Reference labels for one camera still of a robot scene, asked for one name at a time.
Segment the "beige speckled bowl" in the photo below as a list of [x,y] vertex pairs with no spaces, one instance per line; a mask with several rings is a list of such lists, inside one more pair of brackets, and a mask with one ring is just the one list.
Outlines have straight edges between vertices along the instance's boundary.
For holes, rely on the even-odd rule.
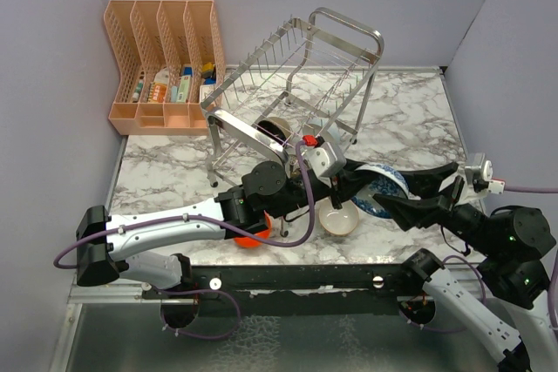
[[318,219],[323,229],[335,236],[352,233],[359,224],[358,209],[351,201],[344,202],[336,209],[329,200],[325,200],[318,211]]

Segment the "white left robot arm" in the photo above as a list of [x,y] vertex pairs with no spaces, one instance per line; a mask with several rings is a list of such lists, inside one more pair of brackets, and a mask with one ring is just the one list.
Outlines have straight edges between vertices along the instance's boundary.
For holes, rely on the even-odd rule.
[[[85,211],[76,241],[56,256],[59,269],[73,269],[81,287],[96,287],[124,278],[147,282],[176,298],[192,289],[189,260],[163,256],[160,247],[205,240],[245,237],[272,247],[298,247],[316,223],[316,203],[352,200],[379,176],[371,165],[346,159],[335,145],[295,148],[300,172],[288,176],[282,163],[263,161],[242,176],[241,184],[213,198],[174,210],[133,216],[111,216],[104,206]],[[281,218],[308,208],[309,224],[297,240],[264,238],[268,217]]]

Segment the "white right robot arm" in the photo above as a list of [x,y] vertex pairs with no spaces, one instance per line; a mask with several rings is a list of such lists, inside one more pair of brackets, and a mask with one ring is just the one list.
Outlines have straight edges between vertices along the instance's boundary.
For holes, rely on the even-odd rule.
[[556,245],[542,211],[527,206],[503,206],[485,215],[473,206],[489,193],[508,187],[493,176],[492,163],[477,153],[464,176],[447,187],[443,180],[456,173],[451,163],[431,170],[385,176],[398,185],[396,194],[376,193],[375,201],[407,231],[438,225],[484,255],[481,281],[512,317],[508,325],[476,300],[430,251],[420,249],[402,265],[400,283],[409,294],[426,292],[470,330],[500,371],[557,369],[556,274],[541,260]]

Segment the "blue and white bowl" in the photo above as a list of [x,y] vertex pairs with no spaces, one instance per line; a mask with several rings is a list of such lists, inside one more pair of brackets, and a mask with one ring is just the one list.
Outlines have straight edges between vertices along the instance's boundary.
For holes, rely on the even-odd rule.
[[351,201],[357,208],[380,219],[391,219],[390,213],[377,201],[376,195],[409,198],[409,186],[401,172],[384,164],[364,164],[355,170],[358,174],[371,175],[372,180]]

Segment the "red bowl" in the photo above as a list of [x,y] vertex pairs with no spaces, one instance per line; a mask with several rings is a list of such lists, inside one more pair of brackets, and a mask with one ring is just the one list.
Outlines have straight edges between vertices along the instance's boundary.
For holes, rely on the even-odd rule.
[[[270,231],[269,230],[264,230],[264,231],[255,233],[255,236],[258,237],[258,238],[266,240],[270,236]],[[241,248],[255,248],[255,247],[259,247],[262,244],[260,241],[255,240],[253,238],[246,237],[246,236],[235,237],[234,242],[237,246],[239,246]]]

